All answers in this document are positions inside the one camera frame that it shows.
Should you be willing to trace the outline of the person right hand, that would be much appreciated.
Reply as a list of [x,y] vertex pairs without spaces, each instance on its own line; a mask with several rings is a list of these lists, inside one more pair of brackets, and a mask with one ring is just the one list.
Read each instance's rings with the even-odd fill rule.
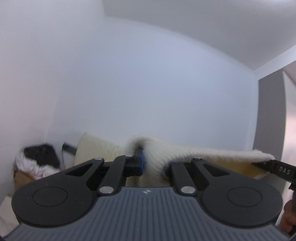
[[278,228],[285,233],[290,233],[296,223],[296,216],[295,216],[295,212],[293,211],[293,201],[292,200],[288,201],[285,204],[283,210],[284,210],[284,213],[281,217]]

